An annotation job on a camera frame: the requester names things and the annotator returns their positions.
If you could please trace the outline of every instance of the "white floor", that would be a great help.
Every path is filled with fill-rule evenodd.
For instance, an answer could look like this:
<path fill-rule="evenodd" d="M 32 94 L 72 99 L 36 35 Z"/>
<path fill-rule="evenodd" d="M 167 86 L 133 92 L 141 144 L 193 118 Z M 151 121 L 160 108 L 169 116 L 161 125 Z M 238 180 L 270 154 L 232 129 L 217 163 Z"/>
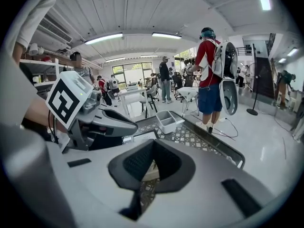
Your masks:
<path fill-rule="evenodd" d="M 182 103 L 172 98 L 173 103 L 167 104 L 156 102 L 158 111 L 170 110 L 181 114 Z M 114 107 L 115 110 L 124 114 L 121 103 Z M 240 151 L 246 161 L 243 170 L 260 180 L 269 190 L 277 196 L 286 188 L 294 185 L 298 175 L 304 167 L 304 145 L 293 140 L 291 132 L 280 127 L 273 116 L 259 113 L 258 116 L 246 112 L 248 106 L 240 104 L 236 114 L 227 116 L 223 111 L 220 119 L 227 117 L 238 130 L 238 137 L 233 139 L 215 134 L 222 141 L 226 142 L 236 150 Z M 133 103 L 128 106 L 130 117 L 133 121 L 144 119 L 140 103 Z M 198 122 L 195 101 L 190 103 L 186 111 L 188 120 Z M 284 122 L 277 120 L 284 128 L 291 127 Z M 228 136 L 236 136 L 237 132 L 232 124 L 224 120 L 217 122 L 214 128 L 222 131 Z"/>

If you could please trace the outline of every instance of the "jeans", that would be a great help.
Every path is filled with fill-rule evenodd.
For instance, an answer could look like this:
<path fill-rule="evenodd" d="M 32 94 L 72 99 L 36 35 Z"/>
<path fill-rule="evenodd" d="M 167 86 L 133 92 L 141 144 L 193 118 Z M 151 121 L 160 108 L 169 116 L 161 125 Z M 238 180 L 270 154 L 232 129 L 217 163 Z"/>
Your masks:
<path fill-rule="evenodd" d="M 167 83 L 164 81 L 161 81 L 161 96 L 163 100 L 166 100 L 166 95 L 167 95 L 167 100 L 171 100 L 170 93 L 171 93 L 171 85 L 170 85 L 170 80 L 167 80 Z"/>

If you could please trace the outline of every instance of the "plastic container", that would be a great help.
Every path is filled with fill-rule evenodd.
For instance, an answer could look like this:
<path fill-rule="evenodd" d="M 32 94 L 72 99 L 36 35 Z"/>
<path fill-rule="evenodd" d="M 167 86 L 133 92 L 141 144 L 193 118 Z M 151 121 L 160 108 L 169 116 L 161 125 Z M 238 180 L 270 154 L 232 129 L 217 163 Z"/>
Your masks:
<path fill-rule="evenodd" d="M 158 126 L 164 134 L 172 133 L 175 130 L 177 122 L 169 111 L 156 113 L 156 118 L 158 120 Z"/>

